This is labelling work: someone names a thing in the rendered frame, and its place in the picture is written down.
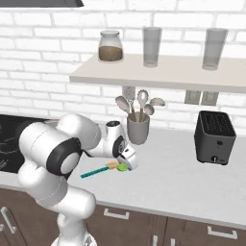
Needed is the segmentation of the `grey utensil pot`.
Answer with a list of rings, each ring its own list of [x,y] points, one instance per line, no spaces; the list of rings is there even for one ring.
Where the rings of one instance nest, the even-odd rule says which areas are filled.
[[[127,134],[132,144],[143,144],[149,135],[150,117],[143,115],[144,121],[139,121],[139,111],[135,113],[136,121],[127,118]]]

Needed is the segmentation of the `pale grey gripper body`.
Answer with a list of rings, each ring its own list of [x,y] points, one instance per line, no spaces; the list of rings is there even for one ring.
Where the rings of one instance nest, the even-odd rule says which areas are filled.
[[[119,163],[126,164],[129,170],[137,168],[137,159],[133,148],[126,148],[123,153],[117,157],[117,160]]]

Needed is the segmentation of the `glass jar with brown contents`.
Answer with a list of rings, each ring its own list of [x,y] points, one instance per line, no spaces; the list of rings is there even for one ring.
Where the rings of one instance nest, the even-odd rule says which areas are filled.
[[[98,48],[100,62],[120,62],[123,60],[123,47],[119,38],[119,32],[105,30],[100,32],[101,39]]]

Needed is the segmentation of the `dark grey toaster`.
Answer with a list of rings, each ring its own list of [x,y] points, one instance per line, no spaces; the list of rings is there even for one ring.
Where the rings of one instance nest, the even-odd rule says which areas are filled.
[[[227,165],[236,133],[230,117],[222,111],[200,111],[194,134],[199,162]]]

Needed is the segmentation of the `beige slotted spoon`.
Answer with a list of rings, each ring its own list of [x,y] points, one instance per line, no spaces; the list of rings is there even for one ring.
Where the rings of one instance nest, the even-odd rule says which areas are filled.
[[[142,121],[143,108],[148,101],[148,97],[148,92],[145,89],[140,90],[137,94],[137,101],[140,105],[139,121]]]

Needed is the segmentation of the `tall clear glass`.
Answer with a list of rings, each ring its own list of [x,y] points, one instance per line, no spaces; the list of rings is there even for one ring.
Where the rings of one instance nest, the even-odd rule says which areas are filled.
[[[202,63],[203,69],[212,71],[218,68],[228,32],[229,30],[224,28],[207,29]]]
[[[146,67],[157,67],[160,52],[162,28],[144,27],[143,33],[143,64]]]

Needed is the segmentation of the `large beige spoon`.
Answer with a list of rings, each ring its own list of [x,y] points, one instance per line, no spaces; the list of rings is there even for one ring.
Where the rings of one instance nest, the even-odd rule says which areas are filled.
[[[115,98],[115,103],[117,104],[117,106],[121,110],[123,110],[124,112],[126,112],[133,121],[135,121],[134,117],[130,113],[130,105],[129,105],[128,101],[123,96],[117,96]]]

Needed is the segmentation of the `dark range hood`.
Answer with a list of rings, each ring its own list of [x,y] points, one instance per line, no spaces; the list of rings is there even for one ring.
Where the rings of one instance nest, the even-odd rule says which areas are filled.
[[[82,0],[0,0],[0,8],[80,8]]]

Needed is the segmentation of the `teal handled spatula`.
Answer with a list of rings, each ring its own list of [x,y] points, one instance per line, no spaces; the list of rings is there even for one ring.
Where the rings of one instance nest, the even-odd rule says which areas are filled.
[[[116,161],[114,161],[114,162],[109,162],[109,163],[107,163],[104,167],[101,167],[101,168],[99,168],[99,169],[95,169],[95,170],[93,170],[93,171],[90,171],[90,172],[87,172],[87,173],[82,174],[82,175],[81,175],[81,178],[84,179],[84,178],[93,176],[93,175],[95,175],[95,174],[98,174],[98,173],[101,173],[101,172],[104,172],[104,171],[107,171],[107,170],[114,169],[114,168],[116,168],[118,165],[119,165],[119,163],[116,162]]]

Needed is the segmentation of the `brown cupboard door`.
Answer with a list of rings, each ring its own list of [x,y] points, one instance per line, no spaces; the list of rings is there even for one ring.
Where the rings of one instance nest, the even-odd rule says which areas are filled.
[[[0,209],[6,207],[14,234],[27,246],[51,246],[59,235],[58,215],[38,205],[27,193],[0,188]]]

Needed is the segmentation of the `beige flat ladle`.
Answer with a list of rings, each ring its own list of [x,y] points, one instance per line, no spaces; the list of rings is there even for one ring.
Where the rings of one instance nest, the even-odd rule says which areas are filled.
[[[165,102],[161,99],[161,98],[153,98],[150,100],[150,105],[153,106],[161,106],[164,107],[165,106]]]

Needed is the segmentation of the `beige wall shelf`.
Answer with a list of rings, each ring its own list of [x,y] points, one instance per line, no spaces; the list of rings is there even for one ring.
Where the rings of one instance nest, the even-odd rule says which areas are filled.
[[[126,54],[124,61],[106,63],[96,55],[70,76],[71,83],[139,86],[246,93],[246,61],[224,58],[218,69],[202,68],[201,57],[160,56],[157,67],[145,67],[143,58]]]

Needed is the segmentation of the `small beige spoon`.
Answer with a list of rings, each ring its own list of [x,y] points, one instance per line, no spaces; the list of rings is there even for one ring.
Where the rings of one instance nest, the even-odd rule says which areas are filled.
[[[145,117],[143,118],[143,120],[146,120],[149,115],[153,115],[154,112],[155,112],[154,107],[152,105],[150,105],[150,104],[146,104],[144,106]]]

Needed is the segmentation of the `black hob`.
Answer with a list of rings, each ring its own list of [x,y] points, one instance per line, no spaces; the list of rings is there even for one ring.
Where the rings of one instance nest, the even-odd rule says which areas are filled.
[[[0,114],[0,171],[17,174],[24,162],[16,131],[24,122],[44,122],[45,118]]]

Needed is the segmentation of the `brown drawer front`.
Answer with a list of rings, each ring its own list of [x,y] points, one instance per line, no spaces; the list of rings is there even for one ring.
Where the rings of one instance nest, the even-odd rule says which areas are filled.
[[[130,218],[123,220],[104,216],[106,208],[118,214],[129,212]],[[98,205],[87,219],[86,225],[98,246],[152,246],[153,235],[158,236],[158,246],[162,246],[166,218],[161,215]]]
[[[222,233],[237,231],[237,240],[208,235],[207,226]],[[170,246],[171,238],[176,246],[246,246],[246,230],[168,217],[162,246]]]

